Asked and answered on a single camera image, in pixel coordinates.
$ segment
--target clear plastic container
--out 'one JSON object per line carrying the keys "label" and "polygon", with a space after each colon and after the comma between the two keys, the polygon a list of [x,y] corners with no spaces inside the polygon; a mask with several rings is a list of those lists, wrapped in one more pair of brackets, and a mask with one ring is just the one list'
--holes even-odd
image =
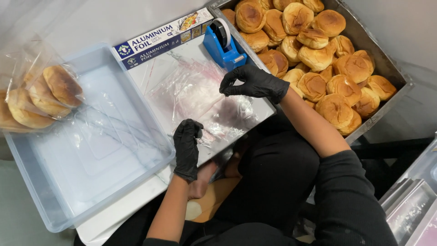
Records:
{"label": "clear plastic container", "polygon": [[45,134],[5,134],[51,232],[74,227],[169,163],[175,150],[111,47],[66,61],[86,101]]}
{"label": "clear plastic container", "polygon": [[437,138],[406,171],[408,178],[424,179],[437,193]]}

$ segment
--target hand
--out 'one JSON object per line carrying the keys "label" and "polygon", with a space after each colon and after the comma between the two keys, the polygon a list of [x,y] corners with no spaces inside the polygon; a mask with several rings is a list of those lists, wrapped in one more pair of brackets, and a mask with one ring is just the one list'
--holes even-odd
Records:
{"label": "hand", "polygon": [[202,138],[203,125],[192,119],[183,120],[173,135],[176,148],[176,168],[174,174],[192,182],[197,180],[199,150],[196,138]]}
{"label": "hand", "polygon": [[[237,79],[244,84],[234,86]],[[276,78],[262,69],[252,65],[243,65],[225,75],[219,91],[225,96],[270,97],[274,104],[278,104],[287,94],[289,86],[290,82]]]}

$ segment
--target black shirt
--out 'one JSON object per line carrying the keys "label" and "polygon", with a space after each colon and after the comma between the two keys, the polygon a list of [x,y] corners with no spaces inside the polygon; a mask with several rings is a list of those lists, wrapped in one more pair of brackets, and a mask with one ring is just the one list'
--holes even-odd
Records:
{"label": "black shirt", "polygon": [[[192,246],[397,246],[364,172],[357,155],[350,150],[320,160],[315,194],[316,240],[311,244],[286,237],[266,224],[246,223],[201,238]],[[143,243],[143,246],[178,245],[161,239],[146,239]]]}

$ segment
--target metal tray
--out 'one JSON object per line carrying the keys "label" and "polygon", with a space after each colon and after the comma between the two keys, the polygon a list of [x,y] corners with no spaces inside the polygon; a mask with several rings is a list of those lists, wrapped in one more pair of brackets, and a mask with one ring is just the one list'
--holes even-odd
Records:
{"label": "metal tray", "polygon": [[[207,5],[209,11],[216,18],[223,18],[228,21],[220,9],[234,9],[239,0],[218,0],[211,1]],[[374,74],[387,78],[397,89],[398,93],[388,102],[382,102],[379,110],[370,119],[363,122],[363,125],[346,138],[348,144],[353,143],[358,137],[368,131],[376,122],[378,122],[394,105],[407,94],[414,86],[409,75],[402,72],[396,62],[387,55],[377,44],[376,38],[370,33],[355,13],[342,0],[322,0],[325,9],[335,10],[342,14],[346,19],[346,29],[341,33],[347,36],[354,44],[356,50],[369,50],[375,57],[376,69]],[[240,52],[245,52],[253,61],[253,65],[268,71],[258,56],[253,52],[249,45],[244,41],[238,31],[228,22],[231,35],[234,37],[236,47]]]}

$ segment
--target blue tape dispenser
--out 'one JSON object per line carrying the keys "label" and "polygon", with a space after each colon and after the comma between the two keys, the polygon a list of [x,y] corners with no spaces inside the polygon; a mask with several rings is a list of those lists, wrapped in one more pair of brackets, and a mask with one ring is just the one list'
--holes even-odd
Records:
{"label": "blue tape dispenser", "polygon": [[217,18],[206,28],[203,45],[214,61],[231,71],[246,64],[247,55],[238,53],[226,22]]}

